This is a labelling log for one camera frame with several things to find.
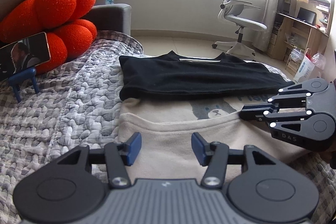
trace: tile floor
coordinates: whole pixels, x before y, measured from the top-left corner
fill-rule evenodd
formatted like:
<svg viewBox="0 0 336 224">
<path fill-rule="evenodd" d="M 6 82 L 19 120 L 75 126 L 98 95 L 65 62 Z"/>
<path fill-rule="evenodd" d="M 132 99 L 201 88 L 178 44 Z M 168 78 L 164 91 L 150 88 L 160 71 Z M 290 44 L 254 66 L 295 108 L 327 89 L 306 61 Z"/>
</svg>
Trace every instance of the tile floor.
<svg viewBox="0 0 336 224">
<path fill-rule="evenodd" d="M 134 37 L 138 40 L 143 48 L 144 53 L 152 56 L 166 54 L 174 51 L 182 56 L 207 57 L 215 58 L 221 51 L 213 49 L 211 45 L 214 43 L 209 40 L 199 40 L 190 38 L 176 37 Z M 255 53 L 255 59 L 258 62 L 268 64 L 280 69 L 288 78 L 293 80 L 293 76 L 285 70 L 286 64 L 283 61 L 272 59 L 263 52 Z"/>
</svg>

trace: black shirt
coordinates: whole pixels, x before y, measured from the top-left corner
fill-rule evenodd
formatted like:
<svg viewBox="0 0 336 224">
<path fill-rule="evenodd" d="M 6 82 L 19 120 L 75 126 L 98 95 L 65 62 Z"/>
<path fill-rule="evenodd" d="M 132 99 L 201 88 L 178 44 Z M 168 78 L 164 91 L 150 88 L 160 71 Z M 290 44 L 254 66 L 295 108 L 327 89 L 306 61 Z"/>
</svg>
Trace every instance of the black shirt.
<svg viewBox="0 0 336 224">
<path fill-rule="evenodd" d="M 120 99 L 189 100 L 277 94 L 278 89 L 294 84 L 269 72 L 263 64 L 245 62 L 224 52 L 214 59 L 202 59 L 202 62 L 181 59 L 200 60 L 173 51 L 151 58 L 120 56 L 124 74 Z"/>
</svg>

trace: gray sofa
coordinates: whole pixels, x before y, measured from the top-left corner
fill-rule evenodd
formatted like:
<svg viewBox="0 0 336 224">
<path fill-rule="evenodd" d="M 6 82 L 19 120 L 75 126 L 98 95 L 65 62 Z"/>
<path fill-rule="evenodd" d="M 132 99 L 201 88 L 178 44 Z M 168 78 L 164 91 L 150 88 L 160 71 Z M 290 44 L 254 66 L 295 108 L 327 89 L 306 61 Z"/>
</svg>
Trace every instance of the gray sofa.
<svg viewBox="0 0 336 224">
<path fill-rule="evenodd" d="M 91 21 L 97 30 L 111 30 L 131 35 L 131 10 L 127 4 L 93 6 L 83 19 Z"/>
</svg>

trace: curtain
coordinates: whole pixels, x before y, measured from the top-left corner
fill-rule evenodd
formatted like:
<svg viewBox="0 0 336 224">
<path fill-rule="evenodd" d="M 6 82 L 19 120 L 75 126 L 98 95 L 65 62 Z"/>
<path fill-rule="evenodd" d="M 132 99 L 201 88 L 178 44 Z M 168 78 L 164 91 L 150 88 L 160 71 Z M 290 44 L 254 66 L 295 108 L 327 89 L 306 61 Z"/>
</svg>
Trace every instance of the curtain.
<svg viewBox="0 0 336 224">
<path fill-rule="evenodd" d="M 266 25 L 267 30 L 265 32 L 257 33 L 253 42 L 253 46 L 263 52 L 267 50 L 269 39 L 272 34 L 273 24 L 277 13 L 278 1 L 279 0 L 265 0 L 265 5 L 262 8 L 259 22 Z"/>
</svg>

